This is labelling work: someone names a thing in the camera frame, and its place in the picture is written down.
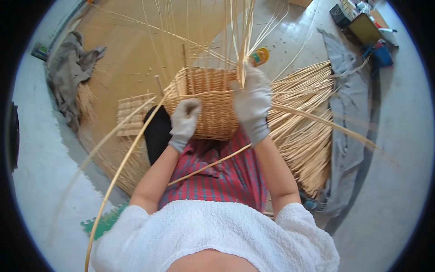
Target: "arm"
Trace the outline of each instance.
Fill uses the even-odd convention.
[[[266,117],[270,107],[270,81],[259,69],[247,66],[244,90],[234,91],[233,108],[258,156],[277,216],[285,205],[300,203],[301,199],[290,169],[268,137],[270,131]]]
[[[199,99],[181,101],[171,116],[172,138],[162,155],[145,173],[131,196],[130,205],[143,208],[149,215],[157,212],[158,203],[171,179],[180,154],[196,129],[201,112]]]
[[[254,150],[271,195],[275,217],[285,205],[301,203],[298,185],[272,139],[267,136],[254,146]]]

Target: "gray cloth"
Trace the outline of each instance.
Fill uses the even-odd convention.
[[[90,78],[95,62],[104,56],[105,47],[84,51],[83,35],[71,31],[56,53],[51,56],[48,67],[48,83],[56,99],[59,111],[65,116],[67,124],[77,133],[79,128],[79,109],[76,104],[78,84]]]
[[[335,74],[353,70],[362,64],[359,57],[337,37],[324,30],[318,29],[318,31],[323,34],[332,70]],[[329,99],[333,114],[349,117],[348,121],[334,117],[334,123],[364,137],[367,136],[367,127],[370,121],[368,104],[370,80],[368,65],[352,74],[337,77],[335,85],[336,88],[338,86],[340,88],[337,95],[333,95]],[[363,143],[335,129],[332,131],[331,176],[327,180],[326,189],[320,199],[323,207],[321,212],[337,216],[348,205],[359,165],[364,159],[363,152]]]

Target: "person's left hand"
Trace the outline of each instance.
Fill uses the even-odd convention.
[[[196,121],[201,113],[201,100],[189,98],[181,101],[171,115],[172,135],[169,145],[180,154],[196,130]]]

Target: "work glove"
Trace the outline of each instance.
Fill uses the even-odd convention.
[[[180,154],[196,130],[196,121],[201,113],[201,100],[190,98],[181,101],[171,115],[172,135],[169,145]]]
[[[232,82],[233,108],[240,125],[251,140],[257,145],[270,133],[266,117],[271,107],[271,86],[267,76],[251,65],[245,66],[246,80],[244,89]]]

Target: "green foam mat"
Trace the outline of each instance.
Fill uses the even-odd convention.
[[[106,212],[101,215],[100,221],[98,222],[97,230],[95,231],[94,241],[103,236],[105,232],[109,231],[112,228],[112,226],[121,215],[122,211],[128,206],[129,203],[130,199],[128,199],[118,207],[112,209],[110,212]],[[90,232],[92,231],[92,227],[94,226],[95,218],[96,217],[80,223],[88,236],[90,236]]]

